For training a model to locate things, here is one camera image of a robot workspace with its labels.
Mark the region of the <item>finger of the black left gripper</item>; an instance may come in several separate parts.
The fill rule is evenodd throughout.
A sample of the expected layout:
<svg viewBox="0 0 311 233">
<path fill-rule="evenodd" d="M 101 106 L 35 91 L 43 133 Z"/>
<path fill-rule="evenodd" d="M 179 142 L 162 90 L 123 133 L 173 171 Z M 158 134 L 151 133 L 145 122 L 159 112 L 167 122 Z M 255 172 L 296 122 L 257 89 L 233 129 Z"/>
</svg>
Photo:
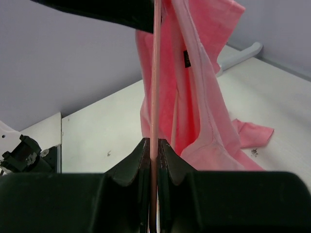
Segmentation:
<svg viewBox="0 0 311 233">
<path fill-rule="evenodd" d="M 120 24 L 147 33 L 154 31 L 151 0 L 34 0 L 52 9 Z"/>
</svg>

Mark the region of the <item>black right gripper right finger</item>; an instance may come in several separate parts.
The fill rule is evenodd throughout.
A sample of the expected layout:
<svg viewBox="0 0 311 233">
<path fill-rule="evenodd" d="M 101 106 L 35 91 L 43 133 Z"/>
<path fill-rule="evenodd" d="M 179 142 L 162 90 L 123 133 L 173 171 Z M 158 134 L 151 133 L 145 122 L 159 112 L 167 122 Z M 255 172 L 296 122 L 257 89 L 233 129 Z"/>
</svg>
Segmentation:
<svg viewBox="0 0 311 233">
<path fill-rule="evenodd" d="M 198 171 L 158 143 L 162 233 L 308 233 L 311 195 L 289 172 Z"/>
</svg>

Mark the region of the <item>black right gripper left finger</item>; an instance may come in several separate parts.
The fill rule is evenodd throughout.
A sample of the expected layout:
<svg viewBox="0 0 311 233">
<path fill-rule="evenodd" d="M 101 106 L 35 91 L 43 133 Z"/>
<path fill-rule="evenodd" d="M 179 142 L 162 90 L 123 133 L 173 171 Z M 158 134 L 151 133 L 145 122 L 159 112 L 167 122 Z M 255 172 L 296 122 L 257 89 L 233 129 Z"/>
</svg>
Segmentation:
<svg viewBox="0 0 311 233">
<path fill-rule="evenodd" d="M 15 173 L 0 180 L 3 233 L 145 233 L 149 139 L 105 173 Z"/>
</svg>

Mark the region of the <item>pink t shirt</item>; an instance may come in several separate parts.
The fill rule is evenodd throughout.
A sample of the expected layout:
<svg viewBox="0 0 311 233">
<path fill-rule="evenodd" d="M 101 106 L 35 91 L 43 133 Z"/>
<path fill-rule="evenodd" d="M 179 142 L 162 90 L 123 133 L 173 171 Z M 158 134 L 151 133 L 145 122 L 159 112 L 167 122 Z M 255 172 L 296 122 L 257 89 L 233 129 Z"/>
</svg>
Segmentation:
<svg viewBox="0 0 311 233">
<path fill-rule="evenodd" d="M 232 120 L 216 74 L 218 56 L 245 9 L 233 0 L 161 0 L 158 138 L 197 170 L 261 167 L 244 148 L 266 146 L 274 130 Z M 154 34 L 136 31 L 144 93 L 140 110 L 143 137 L 150 137 Z"/>
</svg>

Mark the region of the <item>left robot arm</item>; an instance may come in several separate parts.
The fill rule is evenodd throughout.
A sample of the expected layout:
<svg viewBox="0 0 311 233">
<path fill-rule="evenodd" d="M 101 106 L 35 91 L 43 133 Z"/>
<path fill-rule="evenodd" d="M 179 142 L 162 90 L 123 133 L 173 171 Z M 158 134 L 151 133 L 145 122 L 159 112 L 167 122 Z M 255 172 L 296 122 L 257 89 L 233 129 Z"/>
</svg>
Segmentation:
<svg viewBox="0 0 311 233">
<path fill-rule="evenodd" d="M 147 33 L 154 31 L 153 0 L 38 0 L 54 10 L 111 22 Z M 1 174 L 60 171 L 57 147 L 42 150 L 31 137 L 0 124 Z"/>
</svg>

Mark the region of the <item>white clothes rack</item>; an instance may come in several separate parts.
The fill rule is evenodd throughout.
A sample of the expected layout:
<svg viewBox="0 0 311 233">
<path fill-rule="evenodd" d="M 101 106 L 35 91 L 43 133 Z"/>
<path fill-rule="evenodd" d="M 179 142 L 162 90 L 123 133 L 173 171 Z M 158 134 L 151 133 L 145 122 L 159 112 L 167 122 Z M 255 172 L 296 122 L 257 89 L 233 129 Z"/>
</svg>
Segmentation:
<svg viewBox="0 0 311 233">
<path fill-rule="evenodd" d="M 216 76 L 219 77 L 229 68 L 232 68 L 233 66 L 238 65 L 249 58 L 256 57 L 261 52 L 262 48 L 263 44 L 255 42 L 250 47 L 237 51 L 235 54 L 224 56 L 223 59 L 218 61 L 220 70 Z"/>
</svg>

